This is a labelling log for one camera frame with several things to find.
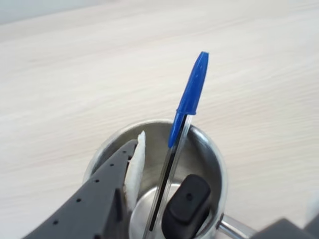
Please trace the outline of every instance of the table surface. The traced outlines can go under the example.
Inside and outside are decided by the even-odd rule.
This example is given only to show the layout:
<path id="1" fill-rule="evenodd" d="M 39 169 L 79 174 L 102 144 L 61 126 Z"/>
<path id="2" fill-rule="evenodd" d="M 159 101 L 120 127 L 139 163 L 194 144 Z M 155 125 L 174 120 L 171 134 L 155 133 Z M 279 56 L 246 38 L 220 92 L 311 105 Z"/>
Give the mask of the table surface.
<path id="1" fill-rule="evenodd" d="M 0 238 L 65 202 L 116 130 L 172 119 L 202 50 L 193 123 L 224 156 L 226 213 L 304 226 L 319 190 L 318 15 L 317 0 L 124 0 L 0 26 Z"/>

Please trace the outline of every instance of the small hole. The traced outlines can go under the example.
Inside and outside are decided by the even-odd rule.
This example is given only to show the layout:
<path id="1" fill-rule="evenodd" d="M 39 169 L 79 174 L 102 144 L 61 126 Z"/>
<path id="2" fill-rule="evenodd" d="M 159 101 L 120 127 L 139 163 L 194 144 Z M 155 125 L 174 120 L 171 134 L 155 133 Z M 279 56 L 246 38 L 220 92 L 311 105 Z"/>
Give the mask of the small hole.
<path id="1" fill-rule="evenodd" d="M 193 200 L 193 195 L 192 195 L 191 193 L 187 193 L 187 194 L 186 194 L 186 199 L 187 199 L 188 201 Z"/>

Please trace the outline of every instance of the cup rim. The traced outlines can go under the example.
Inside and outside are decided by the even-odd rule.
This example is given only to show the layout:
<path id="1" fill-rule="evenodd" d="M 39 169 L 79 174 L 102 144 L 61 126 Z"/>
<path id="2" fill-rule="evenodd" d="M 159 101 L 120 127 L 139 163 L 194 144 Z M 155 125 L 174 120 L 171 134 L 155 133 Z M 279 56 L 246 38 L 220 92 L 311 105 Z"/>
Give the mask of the cup rim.
<path id="1" fill-rule="evenodd" d="M 108 148 L 109 145 L 111 145 L 121 134 L 123 134 L 123 133 L 125 133 L 133 128 L 139 127 L 139 126 L 144 125 L 144 124 L 149 124 L 149 123 L 170 123 L 170 124 L 172 124 L 173 121 L 170 119 L 148 119 L 148 120 L 138 121 L 138 122 L 129 124 L 128 126 L 116 131 L 114 134 L 112 134 L 108 139 L 106 139 L 101 144 L 101 146 L 98 148 L 98 150 L 93 155 L 93 158 L 90 160 L 90 162 L 85 170 L 82 184 L 84 184 L 91 177 L 93 170 L 95 169 L 96 165 L 98 164 L 99 158 L 102 156 L 102 154 L 104 153 L 106 148 Z M 202 238 L 202 236 L 207 235 L 208 233 L 212 233 L 212 229 L 216 230 L 218 227 L 218 223 L 222 219 L 224 209 L 225 209 L 225 204 L 226 204 L 227 192 L 228 192 L 228 177 L 227 177 L 227 170 L 226 170 L 226 165 L 225 165 L 225 162 L 223 160 L 223 157 L 222 157 L 218 147 L 213 142 L 213 140 L 207 134 L 205 134 L 202 130 L 200 130 L 199 128 L 197 128 L 194 125 L 191 125 L 191 130 L 196 131 L 196 134 L 201 134 L 204 138 L 207 139 L 207 141 L 211 145 L 211 148 L 216 156 L 216 159 L 217 159 L 219 167 L 220 167 L 221 183 L 222 183 L 217 212 L 216 212 L 215 217 L 212 219 L 213 223 L 209 227 L 207 225 L 204 228 L 204 230 L 194 238 L 194 239 L 199 239 L 199 238 Z"/>

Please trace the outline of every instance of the stainless steel mug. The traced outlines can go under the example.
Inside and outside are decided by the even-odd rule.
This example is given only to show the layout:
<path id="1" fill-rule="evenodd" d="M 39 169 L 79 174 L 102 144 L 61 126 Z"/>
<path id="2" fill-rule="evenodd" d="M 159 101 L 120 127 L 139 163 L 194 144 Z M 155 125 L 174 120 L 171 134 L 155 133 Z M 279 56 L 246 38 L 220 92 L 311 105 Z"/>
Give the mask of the stainless steel mug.
<path id="1" fill-rule="evenodd" d="M 150 211 L 155 189 L 167 152 L 167 140 L 172 121 L 148 120 L 132 124 L 119 130 L 106 140 L 90 161 L 84 175 L 84 182 L 101 166 L 105 159 L 117 149 L 144 130 L 146 133 L 146 160 L 138 203 L 131 214 L 129 239 L 141 239 Z M 227 172 L 222 155 L 213 141 L 200 129 L 191 126 L 180 156 L 171 187 L 171 195 L 189 174 L 203 177 L 211 188 L 211 204 L 216 208 L 214 217 L 210 217 L 199 230 L 196 239 L 212 239 L 216 230 L 220 230 L 233 239 L 248 239 L 255 231 L 237 220 L 224 215 L 227 197 Z"/>

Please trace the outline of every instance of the blue pen cap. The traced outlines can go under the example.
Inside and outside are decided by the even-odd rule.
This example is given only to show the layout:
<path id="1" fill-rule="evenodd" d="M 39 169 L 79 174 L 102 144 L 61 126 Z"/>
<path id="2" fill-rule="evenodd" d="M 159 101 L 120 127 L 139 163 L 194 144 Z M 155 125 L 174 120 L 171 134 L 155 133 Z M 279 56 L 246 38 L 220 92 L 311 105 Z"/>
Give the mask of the blue pen cap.
<path id="1" fill-rule="evenodd" d="M 208 53 L 201 52 L 190 73 L 183 96 L 176 110 L 174 123 L 170 130 L 168 147 L 171 148 L 178 136 L 185 115 L 195 115 L 201 91 L 203 89 L 208 66 Z"/>
<path id="2" fill-rule="evenodd" d="M 177 112 L 195 115 L 201 91 L 203 89 L 208 65 L 208 53 L 201 52 L 190 73 L 184 94 L 179 102 Z"/>

